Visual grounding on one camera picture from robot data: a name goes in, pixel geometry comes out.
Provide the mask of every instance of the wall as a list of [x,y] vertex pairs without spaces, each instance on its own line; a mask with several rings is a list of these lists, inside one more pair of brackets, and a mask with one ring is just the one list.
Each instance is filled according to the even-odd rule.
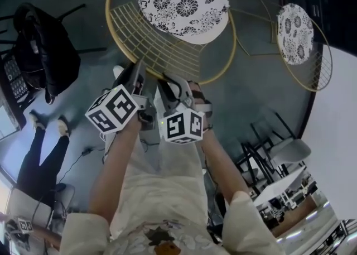
[[331,51],[331,82],[316,94],[302,137],[312,151],[305,163],[337,218],[355,219],[357,58],[337,49]]

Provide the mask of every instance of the floor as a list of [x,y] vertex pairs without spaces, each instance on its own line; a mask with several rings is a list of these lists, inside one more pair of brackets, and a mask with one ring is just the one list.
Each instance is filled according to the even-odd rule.
[[[108,47],[105,53],[81,56],[82,65],[78,80],[63,92],[53,105],[46,105],[44,95],[41,94],[25,111],[27,116],[28,111],[34,109],[49,122],[42,149],[43,158],[52,150],[59,137],[54,120],[64,115],[70,122],[71,142],[59,174],[61,178],[85,147],[104,147],[99,133],[86,120],[84,113],[101,90],[111,86],[114,81],[113,66],[127,59],[114,43],[107,28],[105,0],[1,0],[0,16],[13,14],[21,2],[31,2],[53,16],[86,3],[87,8],[64,20],[70,39],[77,49]],[[233,8],[266,15],[260,0],[230,0],[230,3]],[[274,16],[277,7],[269,4],[269,9]],[[233,15],[237,34],[248,51],[277,51],[276,45],[269,43],[268,23],[238,12],[233,12]],[[2,37],[16,37],[11,21],[0,23],[0,29],[5,28],[9,32]],[[231,36],[231,29],[227,27],[219,41],[210,44],[211,49],[202,56],[202,77],[212,76],[222,66],[222,59],[227,56],[231,47]],[[287,134],[274,118],[273,110],[277,111],[294,131],[298,131],[310,95],[289,76],[279,57],[249,57],[239,46],[228,72],[202,89],[214,106],[215,132],[232,159],[242,153],[241,142],[256,142],[249,128],[251,122],[258,122],[259,130],[264,133],[269,133],[271,127],[274,127],[278,132]],[[1,165],[14,179],[32,139],[33,130],[28,124],[15,137],[0,143]],[[148,142],[155,142],[157,139],[157,136],[153,138],[150,134],[146,135]],[[102,167],[102,156],[102,152],[94,151],[81,158],[63,180],[76,187],[74,205],[79,209],[85,210],[88,204],[89,190]]]

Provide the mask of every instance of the shirt sleeve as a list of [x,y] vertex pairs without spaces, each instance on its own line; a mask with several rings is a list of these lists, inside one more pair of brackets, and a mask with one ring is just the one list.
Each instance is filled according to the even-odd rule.
[[69,214],[62,234],[61,255],[102,255],[109,244],[108,222],[99,215]]
[[237,191],[224,217],[223,246],[231,254],[285,255],[249,195]]

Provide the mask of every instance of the wire chair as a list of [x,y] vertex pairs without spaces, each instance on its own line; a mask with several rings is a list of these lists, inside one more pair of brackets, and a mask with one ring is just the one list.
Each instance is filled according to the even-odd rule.
[[111,2],[112,0],[106,0],[105,17],[115,42],[130,61],[143,59],[147,64],[147,71],[159,79],[163,79],[162,73],[171,72],[201,85],[207,84],[221,77],[233,61],[236,31],[230,12],[230,25],[227,27],[231,27],[233,39],[228,60],[214,76],[201,79],[200,70],[204,65],[200,63],[200,58],[207,44],[194,45],[156,29],[139,9],[137,0],[114,7]]

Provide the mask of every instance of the floral pattern tabletop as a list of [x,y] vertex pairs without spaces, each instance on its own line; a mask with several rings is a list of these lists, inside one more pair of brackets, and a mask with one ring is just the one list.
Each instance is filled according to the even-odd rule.
[[310,17],[299,5],[287,4],[278,15],[278,44],[286,63],[299,65],[310,57],[313,27]]
[[228,23],[228,0],[138,1],[151,24],[193,44],[214,40]]

